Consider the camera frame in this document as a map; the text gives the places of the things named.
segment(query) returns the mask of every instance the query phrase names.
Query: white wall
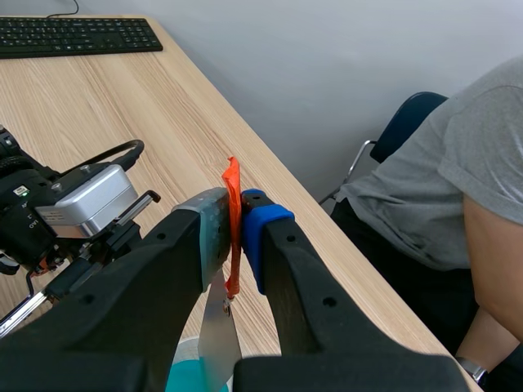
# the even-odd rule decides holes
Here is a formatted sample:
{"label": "white wall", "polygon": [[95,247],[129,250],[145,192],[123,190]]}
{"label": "white wall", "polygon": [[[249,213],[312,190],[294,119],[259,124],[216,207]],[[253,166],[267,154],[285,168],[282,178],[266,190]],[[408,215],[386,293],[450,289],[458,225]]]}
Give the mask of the white wall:
{"label": "white wall", "polygon": [[[80,0],[157,18],[317,198],[421,90],[450,95],[523,52],[520,0]],[[72,0],[2,0],[48,14]]]}

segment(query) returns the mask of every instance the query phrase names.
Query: teal container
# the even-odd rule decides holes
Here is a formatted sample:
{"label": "teal container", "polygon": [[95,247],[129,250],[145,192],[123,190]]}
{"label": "teal container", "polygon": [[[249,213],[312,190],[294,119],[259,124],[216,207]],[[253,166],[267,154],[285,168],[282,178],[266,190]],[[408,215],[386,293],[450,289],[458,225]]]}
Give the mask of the teal container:
{"label": "teal container", "polygon": [[[220,392],[229,392],[229,386],[224,385]],[[165,392],[209,392],[199,362],[197,336],[178,344]]]}

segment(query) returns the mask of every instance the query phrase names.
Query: black pants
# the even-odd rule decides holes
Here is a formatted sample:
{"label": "black pants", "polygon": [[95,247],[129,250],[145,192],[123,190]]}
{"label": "black pants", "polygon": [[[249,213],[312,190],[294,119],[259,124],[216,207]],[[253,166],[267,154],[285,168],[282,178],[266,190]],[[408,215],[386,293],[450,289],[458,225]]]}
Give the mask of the black pants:
{"label": "black pants", "polygon": [[[331,217],[445,348],[456,354],[478,309],[471,271],[437,271],[397,251],[358,219],[346,199],[336,204]],[[486,378],[489,392],[523,391],[521,345]]]}

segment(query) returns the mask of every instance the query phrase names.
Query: gray t-shirt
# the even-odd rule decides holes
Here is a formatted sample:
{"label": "gray t-shirt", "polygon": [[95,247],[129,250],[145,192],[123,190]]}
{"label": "gray t-shirt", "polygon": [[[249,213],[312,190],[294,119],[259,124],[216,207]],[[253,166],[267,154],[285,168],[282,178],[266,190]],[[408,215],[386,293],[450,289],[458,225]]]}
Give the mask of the gray t-shirt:
{"label": "gray t-shirt", "polygon": [[523,225],[523,57],[448,99],[337,201],[404,254],[451,270],[470,268],[463,194]]}

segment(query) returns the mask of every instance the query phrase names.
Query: wristwatch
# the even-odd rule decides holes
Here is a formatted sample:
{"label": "wristwatch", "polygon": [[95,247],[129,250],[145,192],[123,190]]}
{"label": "wristwatch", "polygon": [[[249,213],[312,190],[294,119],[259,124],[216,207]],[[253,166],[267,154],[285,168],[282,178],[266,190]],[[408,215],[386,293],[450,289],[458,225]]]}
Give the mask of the wristwatch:
{"label": "wristwatch", "polygon": [[461,367],[465,369],[465,372],[467,372],[478,385],[481,383],[481,378],[487,373],[484,368],[463,357],[456,357],[456,361],[458,361]]}

